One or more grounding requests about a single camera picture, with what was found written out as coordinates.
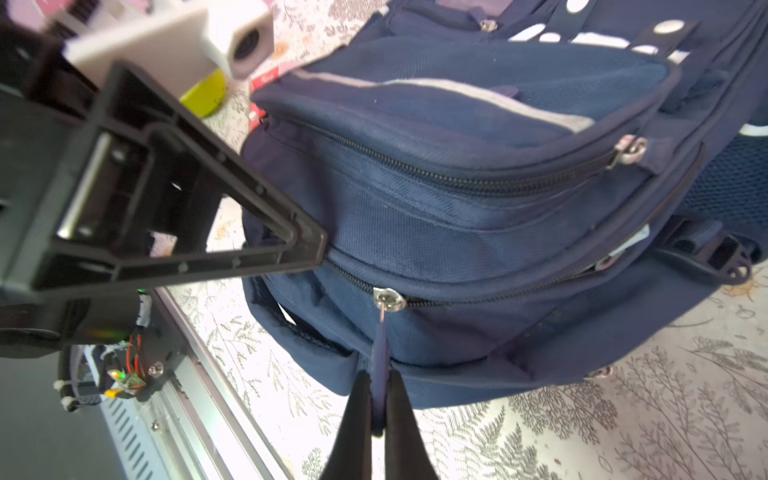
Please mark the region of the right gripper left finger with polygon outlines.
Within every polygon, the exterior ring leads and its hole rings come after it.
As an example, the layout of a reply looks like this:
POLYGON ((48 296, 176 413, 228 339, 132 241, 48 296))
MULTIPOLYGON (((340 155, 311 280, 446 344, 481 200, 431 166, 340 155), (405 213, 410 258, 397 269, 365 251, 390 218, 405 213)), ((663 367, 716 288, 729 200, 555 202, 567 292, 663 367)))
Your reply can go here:
POLYGON ((372 400, 370 376, 360 371, 347 399, 321 480, 370 480, 372 475, 372 400))

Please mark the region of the navy blue student backpack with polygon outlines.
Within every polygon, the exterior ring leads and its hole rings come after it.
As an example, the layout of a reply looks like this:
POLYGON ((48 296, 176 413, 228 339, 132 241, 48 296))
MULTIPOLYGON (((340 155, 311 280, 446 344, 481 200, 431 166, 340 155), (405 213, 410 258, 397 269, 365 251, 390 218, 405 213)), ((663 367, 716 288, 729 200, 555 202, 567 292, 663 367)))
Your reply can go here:
POLYGON ((417 408, 575 383, 767 255, 763 1, 393 1, 252 99, 329 248, 246 302, 339 395, 380 326, 417 408))

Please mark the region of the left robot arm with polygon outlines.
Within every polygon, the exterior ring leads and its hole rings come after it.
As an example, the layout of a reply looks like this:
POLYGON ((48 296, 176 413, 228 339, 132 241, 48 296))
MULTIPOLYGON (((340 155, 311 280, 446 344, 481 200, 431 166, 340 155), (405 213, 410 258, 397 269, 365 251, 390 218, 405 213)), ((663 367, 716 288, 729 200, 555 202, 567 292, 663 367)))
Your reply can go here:
POLYGON ((317 267, 327 234, 139 67, 1 25, 1 353, 126 340, 151 290, 317 267))

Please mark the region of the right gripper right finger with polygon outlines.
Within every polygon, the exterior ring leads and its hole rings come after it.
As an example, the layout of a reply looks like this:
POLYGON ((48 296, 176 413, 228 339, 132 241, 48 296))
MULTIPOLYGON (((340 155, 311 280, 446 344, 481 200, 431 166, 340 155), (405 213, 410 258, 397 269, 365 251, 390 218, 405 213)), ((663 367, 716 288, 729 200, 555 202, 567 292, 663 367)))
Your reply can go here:
POLYGON ((389 375, 385 406, 385 479, 437 480, 401 374, 389 375))

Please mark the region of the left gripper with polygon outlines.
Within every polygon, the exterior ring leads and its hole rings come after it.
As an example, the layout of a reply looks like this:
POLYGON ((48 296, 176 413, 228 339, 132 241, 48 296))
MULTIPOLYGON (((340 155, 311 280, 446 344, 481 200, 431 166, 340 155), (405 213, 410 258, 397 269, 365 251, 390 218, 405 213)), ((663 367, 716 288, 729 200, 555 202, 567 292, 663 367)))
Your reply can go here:
POLYGON ((59 300, 119 288, 318 267, 325 230, 138 67, 96 85, 61 40, 1 26, 1 297, 59 300), (207 247, 219 204, 266 231, 207 247))

